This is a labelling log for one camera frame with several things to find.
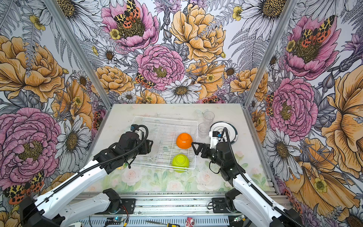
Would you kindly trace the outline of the green rimmed white plate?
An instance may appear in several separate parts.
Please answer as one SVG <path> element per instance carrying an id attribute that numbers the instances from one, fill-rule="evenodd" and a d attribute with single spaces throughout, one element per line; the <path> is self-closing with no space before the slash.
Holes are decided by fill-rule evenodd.
<path id="1" fill-rule="evenodd" d="M 224 128 L 227 128 L 231 144 L 236 143 L 238 140 L 238 131 L 231 123 L 223 121 L 212 123 L 209 131 L 218 131 L 219 134 L 222 134 Z"/>

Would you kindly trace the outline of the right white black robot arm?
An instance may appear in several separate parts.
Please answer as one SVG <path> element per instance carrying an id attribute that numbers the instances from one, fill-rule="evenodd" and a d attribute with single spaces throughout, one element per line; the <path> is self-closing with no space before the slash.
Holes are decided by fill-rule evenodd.
<path id="1" fill-rule="evenodd" d="M 257 227 L 301 227 L 302 220 L 294 209 L 287 209 L 268 196 L 238 164 L 229 132 L 211 131 L 210 143 L 192 142 L 195 155 L 219 166 L 219 174 L 233 189 L 225 194 L 230 211 L 245 215 Z"/>

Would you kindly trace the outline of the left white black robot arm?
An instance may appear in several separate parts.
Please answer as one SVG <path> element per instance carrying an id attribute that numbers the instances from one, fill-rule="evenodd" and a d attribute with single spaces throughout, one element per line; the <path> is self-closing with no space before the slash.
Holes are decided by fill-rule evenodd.
<path id="1" fill-rule="evenodd" d="M 20 225 L 23 227 L 66 227 L 83 215 L 104 212 L 120 206 L 120 199 L 114 190 L 107 190 L 87 201 L 74 205 L 70 211 L 67 205 L 96 181 L 127 164 L 131 166 L 138 155 L 150 153 L 153 141 L 148 139 L 145 125 L 133 124 L 118 142 L 101 150 L 81 170 L 66 181 L 38 196 L 25 198 L 19 205 Z"/>

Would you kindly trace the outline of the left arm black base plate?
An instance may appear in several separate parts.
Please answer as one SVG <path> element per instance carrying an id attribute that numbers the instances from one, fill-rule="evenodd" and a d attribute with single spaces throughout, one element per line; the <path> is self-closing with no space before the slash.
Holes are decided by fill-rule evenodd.
<path id="1" fill-rule="evenodd" d="M 120 199 L 115 204 L 114 214 L 133 214 L 136 207 L 136 199 Z"/>

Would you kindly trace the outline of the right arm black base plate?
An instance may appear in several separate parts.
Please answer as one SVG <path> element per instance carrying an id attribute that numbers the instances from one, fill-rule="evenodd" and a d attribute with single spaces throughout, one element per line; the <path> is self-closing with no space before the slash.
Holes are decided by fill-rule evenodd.
<path id="1" fill-rule="evenodd" d="M 213 213 L 235 213 L 237 210 L 229 198 L 212 198 Z"/>

